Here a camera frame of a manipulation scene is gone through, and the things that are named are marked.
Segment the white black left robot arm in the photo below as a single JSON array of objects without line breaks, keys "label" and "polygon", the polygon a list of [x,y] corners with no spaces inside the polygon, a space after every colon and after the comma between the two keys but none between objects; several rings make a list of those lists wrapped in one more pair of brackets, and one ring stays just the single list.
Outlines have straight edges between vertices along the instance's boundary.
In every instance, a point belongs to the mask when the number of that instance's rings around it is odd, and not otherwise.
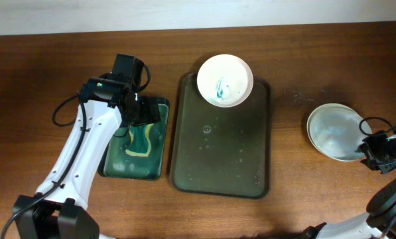
[{"label": "white black left robot arm", "polygon": [[157,104],[140,97],[140,77],[110,75],[89,79],[76,93],[78,114],[51,172],[32,197],[21,195],[1,236],[15,223],[21,238],[103,238],[88,214],[98,167],[115,132],[160,120]]}]

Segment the green yellow sponge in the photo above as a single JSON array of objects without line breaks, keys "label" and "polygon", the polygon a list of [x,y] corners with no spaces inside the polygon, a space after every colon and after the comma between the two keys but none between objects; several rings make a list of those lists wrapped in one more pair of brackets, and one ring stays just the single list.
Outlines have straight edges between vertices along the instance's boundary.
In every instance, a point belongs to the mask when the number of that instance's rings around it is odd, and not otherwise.
[{"label": "green yellow sponge", "polygon": [[125,150],[127,155],[133,157],[148,157],[150,155],[152,149],[150,132],[152,127],[153,123],[129,129],[130,144]]}]

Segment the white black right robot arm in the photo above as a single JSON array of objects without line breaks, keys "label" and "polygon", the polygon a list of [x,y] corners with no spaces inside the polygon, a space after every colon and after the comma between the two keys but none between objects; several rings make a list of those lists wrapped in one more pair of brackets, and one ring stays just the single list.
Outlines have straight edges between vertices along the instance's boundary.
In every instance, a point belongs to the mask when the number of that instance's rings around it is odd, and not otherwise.
[{"label": "white black right robot arm", "polygon": [[[368,134],[359,150],[365,155],[362,163],[369,169],[381,173],[396,169],[396,126]],[[338,224],[309,226],[298,237],[396,238],[396,179],[372,197],[365,213]]]}]

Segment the pinkish white plate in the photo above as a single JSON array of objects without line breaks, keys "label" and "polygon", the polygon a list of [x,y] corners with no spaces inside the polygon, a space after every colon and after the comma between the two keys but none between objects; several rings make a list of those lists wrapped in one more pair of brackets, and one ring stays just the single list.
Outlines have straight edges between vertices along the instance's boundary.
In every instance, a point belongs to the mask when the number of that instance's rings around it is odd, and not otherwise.
[{"label": "pinkish white plate", "polygon": [[200,95],[210,104],[231,108],[250,95],[254,77],[248,64],[231,54],[219,54],[207,59],[197,77]]}]

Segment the pale green white plate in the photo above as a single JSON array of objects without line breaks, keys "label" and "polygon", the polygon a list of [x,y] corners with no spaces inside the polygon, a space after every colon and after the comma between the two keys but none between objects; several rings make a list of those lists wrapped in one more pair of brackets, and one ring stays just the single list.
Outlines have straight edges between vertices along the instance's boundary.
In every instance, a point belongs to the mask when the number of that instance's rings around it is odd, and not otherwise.
[{"label": "pale green white plate", "polygon": [[309,115],[306,130],[311,144],[321,154],[343,162],[360,161],[359,146],[371,134],[370,126],[353,109],[342,104],[323,104]]}]

